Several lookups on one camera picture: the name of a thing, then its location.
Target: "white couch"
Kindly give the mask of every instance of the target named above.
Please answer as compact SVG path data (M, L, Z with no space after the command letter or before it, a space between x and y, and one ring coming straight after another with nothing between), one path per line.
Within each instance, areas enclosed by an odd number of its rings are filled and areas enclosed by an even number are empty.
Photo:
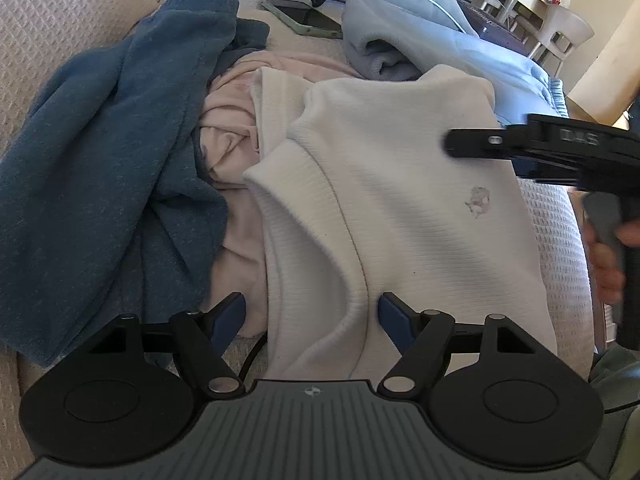
M120 40L162 1L0 0L0 156L17 135L39 87L62 62L87 48ZM257 10L257 2L240 0L240 15L270 24L269 49L313 52L346 62L337 40L296 36L270 13ZM322 7L335 19L340 10L337 2ZM593 349L593 318L571 205L562 190L531 183L523 183L522 189L540 247L559 356L585 375ZM233 367L238 368L248 344L236 342L227 353ZM33 460L17 415L21 393L41 374L0 343L0 480L14 478Z

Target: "clothing pile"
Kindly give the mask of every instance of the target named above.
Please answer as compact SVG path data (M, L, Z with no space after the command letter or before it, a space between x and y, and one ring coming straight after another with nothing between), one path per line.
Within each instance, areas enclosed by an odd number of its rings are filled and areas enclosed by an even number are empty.
M237 10L168 0L42 89L0 162L0 340L49 365L119 314L165 322L239 291L268 378L377 383L398 358L376 315L391 291L460 322L506 314L556 351L511 163L441 147L557 114L536 65L347 0L356 71L267 51Z

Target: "light pink fabric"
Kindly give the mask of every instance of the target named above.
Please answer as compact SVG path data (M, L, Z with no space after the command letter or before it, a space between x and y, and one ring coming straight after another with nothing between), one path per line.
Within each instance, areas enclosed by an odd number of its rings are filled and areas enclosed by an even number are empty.
M229 217L222 250L211 269L209 310L232 292L247 302L239 335L255 336L267 329L267 285L262 216L245 187L242 173L260 161L258 132L250 87L254 72L267 66L313 83L358 73L333 59L315 54L254 52L239 59L210 86L200 117L200 148L214 186L225 197Z

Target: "black cord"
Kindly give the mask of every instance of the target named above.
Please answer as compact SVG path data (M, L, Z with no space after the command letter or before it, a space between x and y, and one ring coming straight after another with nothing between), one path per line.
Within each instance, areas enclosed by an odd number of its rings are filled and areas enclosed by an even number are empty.
M622 410L626 410L627 408L632 408L634 406L640 406L640 399L634 400L634 402L621 404L620 406L616 406L615 408L609 408L608 410L604 410L604 413L606 415L607 413L621 412Z
M254 347L251 348L249 355L244 360L242 364L242 368L240 369L240 373L238 374L238 378L244 383L246 379L246 375L249 373L251 365L254 363L255 358L258 357L260 350L267 343L267 333L265 332L260 336L260 339L255 343Z

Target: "human hand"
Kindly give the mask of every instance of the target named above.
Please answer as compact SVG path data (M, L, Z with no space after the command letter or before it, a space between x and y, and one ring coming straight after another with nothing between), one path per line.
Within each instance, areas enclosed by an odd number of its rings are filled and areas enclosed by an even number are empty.
M640 247L640 220L620 226L616 236L627 247ZM593 266L598 298L606 304L619 302L622 300L625 275L618 268L616 253L608 245L596 241L596 231L590 223L583 226L582 237L587 244L589 261Z

